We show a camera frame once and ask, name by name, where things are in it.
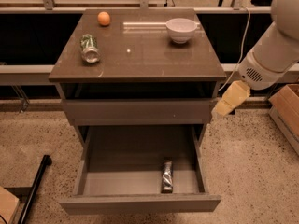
black cable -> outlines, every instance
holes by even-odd
[[[2,217],[2,215],[0,214],[0,218],[3,219],[5,224],[8,224],[7,221]]]

black panel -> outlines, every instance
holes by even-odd
[[[81,14],[1,14],[0,62],[55,64]]]
[[[247,23],[247,14],[198,14],[221,63],[237,63]],[[251,14],[244,55],[272,23],[270,14]]]

open drawer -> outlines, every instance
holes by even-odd
[[[209,123],[211,99],[63,100],[72,125]]]
[[[206,192],[199,138],[192,125],[92,126],[74,195],[60,204],[71,215],[213,211],[220,196]],[[167,194],[165,159],[174,169]]]

speckled floor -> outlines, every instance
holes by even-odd
[[[221,196],[214,212],[71,217],[58,201],[71,196],[82,147],[64,113],[42,107],[18,113],[0,102],[0,185],[31,186],[43,155],[53,161],[29,224],[299,223],[299,157],[267,109],[237,109],[208,125],[203,169],[209,192]]]

robot vent grille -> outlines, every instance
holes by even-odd
[[[246,75],[252,79],[253,81],[259,82],[262,81],[262,76],[260,73],[258,73],[256,70],[252,68],[247,68],[246,69]]]

